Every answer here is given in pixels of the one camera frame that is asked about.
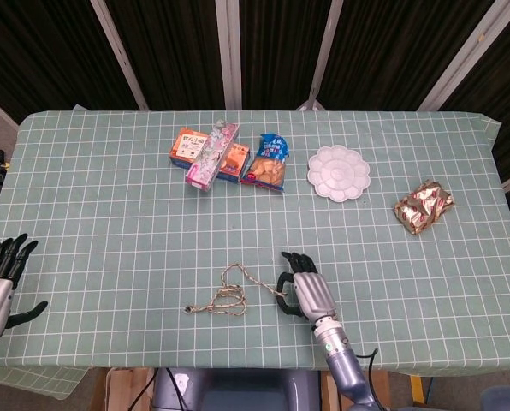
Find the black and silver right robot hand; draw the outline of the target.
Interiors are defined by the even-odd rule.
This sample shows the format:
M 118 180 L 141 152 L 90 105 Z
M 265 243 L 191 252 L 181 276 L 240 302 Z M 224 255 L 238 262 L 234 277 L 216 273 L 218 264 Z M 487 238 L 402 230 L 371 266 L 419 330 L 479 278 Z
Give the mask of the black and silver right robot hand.
M 292 272 L 283 272 L 277 280 L 276 303 L 278 307 L 290 316 L 307 319 L 314 327 L 318 321 L 326 318 L 337 320 L 335 300 L 325 278 L 318 273 L 317 268 L 306 254 L 282 252 L 288 261 Z M 298 305 L 290 306 L 286 303 L 283 286 L 291 283 Z

